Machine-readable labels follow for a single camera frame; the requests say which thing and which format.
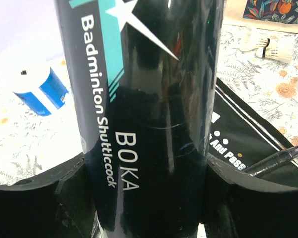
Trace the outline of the white feather shuttlecock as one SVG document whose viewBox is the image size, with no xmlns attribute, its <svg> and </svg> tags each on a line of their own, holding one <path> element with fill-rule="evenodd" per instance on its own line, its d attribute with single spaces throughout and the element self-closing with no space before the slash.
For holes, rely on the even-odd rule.
<svg viewBox="0 0 298 238">
<path fill-rule="evenodd" d="M 260 47 L 267 47 L 270 44 L 270 39 L 261 34 L 256 27 L 246 28 L 241 37 L 239 49 L 243 52 L 248 52 Z"/>
<path fill-rule="evenodd" d="M 276 61 L 280 61 L 283 63 L 290 63 L 292 60 L 292 49 L 282 49 L 279 47 L 268 48 L 268 47 L 261 47 L 258 48 L 255 52 L 255 55 L 259 58 L 267 58 Z"/>
</svg>

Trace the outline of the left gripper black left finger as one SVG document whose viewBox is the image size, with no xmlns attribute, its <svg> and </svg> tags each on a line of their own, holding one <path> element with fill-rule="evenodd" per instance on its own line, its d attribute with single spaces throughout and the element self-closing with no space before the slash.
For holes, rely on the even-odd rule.
<svg viewBox="0 0 298 238">
<path fill-rule="evenodd" d="M 0 238 L 90 238 L 94 218 L 83 154 L 0 186 Z"/>
</svg>

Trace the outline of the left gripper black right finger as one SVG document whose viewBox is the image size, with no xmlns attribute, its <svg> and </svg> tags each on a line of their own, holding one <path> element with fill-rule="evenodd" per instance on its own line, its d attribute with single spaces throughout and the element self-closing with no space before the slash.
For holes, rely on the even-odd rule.
<svg viewBox="0 0 298 238">
<path fill-rule="evenodd" d="M 201 223 L 209 238 L 298 238 L 298 188 L 208 155 Z"/>
</svg>

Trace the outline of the black teal shuttlecock tube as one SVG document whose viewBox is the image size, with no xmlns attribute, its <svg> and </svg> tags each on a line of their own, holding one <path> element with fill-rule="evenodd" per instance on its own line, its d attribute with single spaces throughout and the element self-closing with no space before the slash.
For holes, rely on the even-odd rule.
<svg viewBox="0 0 298 238">
<path fill-rule="evenodd" d="M 194 238 L 222 0 L 57 0 L 103 238 Z"/>
</svg>

